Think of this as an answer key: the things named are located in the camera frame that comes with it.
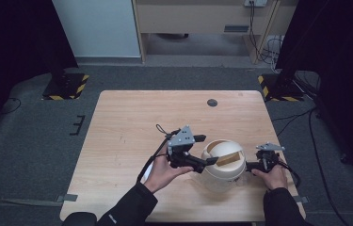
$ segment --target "black sleeve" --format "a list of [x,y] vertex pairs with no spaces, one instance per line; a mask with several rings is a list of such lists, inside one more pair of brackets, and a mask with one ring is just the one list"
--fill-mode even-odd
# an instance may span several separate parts
[[296,201],[283,187],[266,192],[264,196],[266,226],[297,226],[312,224],[305,221]]
[[144,225],[147,216],[158,203],[147,187],[137,183],[98,221],[97,226]]

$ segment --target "white wall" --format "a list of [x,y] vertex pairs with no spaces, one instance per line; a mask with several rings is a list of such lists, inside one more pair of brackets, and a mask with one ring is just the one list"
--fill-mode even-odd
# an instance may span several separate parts
[[140,57],[132,0],[53,0],[76,57]]

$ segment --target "cabinet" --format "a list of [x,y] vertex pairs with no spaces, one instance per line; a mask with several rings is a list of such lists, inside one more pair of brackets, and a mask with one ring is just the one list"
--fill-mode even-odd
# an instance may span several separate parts
[[245,0],[133,0],[142,60],[145,60],[151,33],[233,32],[244,36],[251,61],[257,63],[258,53],[249,39],[251,30],[261,53],[267,36],[285,34],[297,0],[268,0],[264,8],[254,8],[253,11],[251,7],[245,7],[244,2]]

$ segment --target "metal bracket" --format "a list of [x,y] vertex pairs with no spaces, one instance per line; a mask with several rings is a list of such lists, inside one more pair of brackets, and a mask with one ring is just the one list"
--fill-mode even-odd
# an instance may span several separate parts
[[196,140],[194,139],[193,133],[190,130],[190,126],[187,125],[183,127],[183,129],[173,137],[169,142],[169,147],[177,147],[182,145],[194,144]]
[[294,196],[293,198],[296,202],[302,202],[302,204],[311,202],[307,196]]
[[285,151],[284,147],[278,146],[276,144],[272,144],[270,142],[267,142],[266,144],[263,144],[263,145],[258,145],[256,146],[256,149],[259,149],[262,151]]
[[66,194],[64,196],[56,197],[56,202],[64,202],[64,201],[76,202],[76,200],[77,200],[77,195],[72,195],[72,194]]

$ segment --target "yellow black hazard tape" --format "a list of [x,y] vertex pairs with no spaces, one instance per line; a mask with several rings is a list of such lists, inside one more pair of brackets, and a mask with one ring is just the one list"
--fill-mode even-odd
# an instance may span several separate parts
[[80,97],[82,94],[83,89],[85,88],[86,83],[88,82],[89,75],[84,74],[79,85],[75,88],[74,93],[68,94],[68,95],[61,95],[61,94],[53,94],[53,95],[47,95],[43,96],[43,100],[71,100],[71,99],[77,99]]
[[266,101],[303,101],[301,97],[292,97],[292,96],[279,96],[279,97],[272,97],[270,96],[269,88],[267,83],[265,82],[262,76],[258,76],[259,84],[261,84],[262,91],[264,93],[264,97]]

